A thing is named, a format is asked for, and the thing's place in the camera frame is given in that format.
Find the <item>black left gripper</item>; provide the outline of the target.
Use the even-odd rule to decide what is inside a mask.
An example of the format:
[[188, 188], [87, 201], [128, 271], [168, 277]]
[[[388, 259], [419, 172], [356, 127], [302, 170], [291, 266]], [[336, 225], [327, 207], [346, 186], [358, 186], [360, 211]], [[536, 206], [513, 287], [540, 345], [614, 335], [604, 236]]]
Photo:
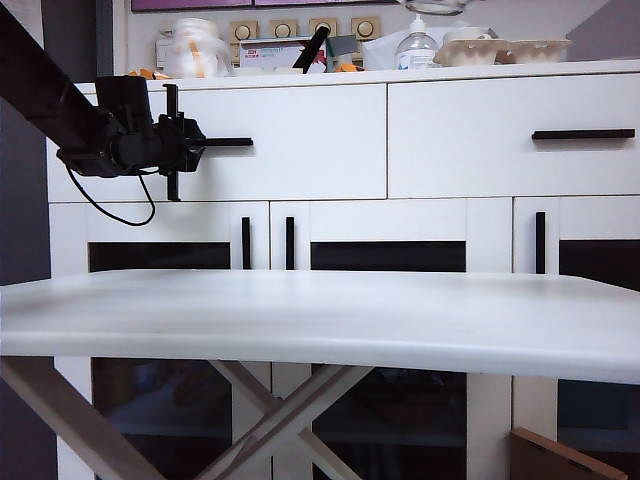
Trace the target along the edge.
[[111, 106], [125, 129], [117, 141], [117, 157], [128, 174], [156, 167], [167, 177], [167, 198], [179, 201], [178, 172], [198, 168], [207, 137], [194, 119], [178, 111], [178, 87], [164, 84], [167, 112], [153, 123], [145, 83], [116, 83]]

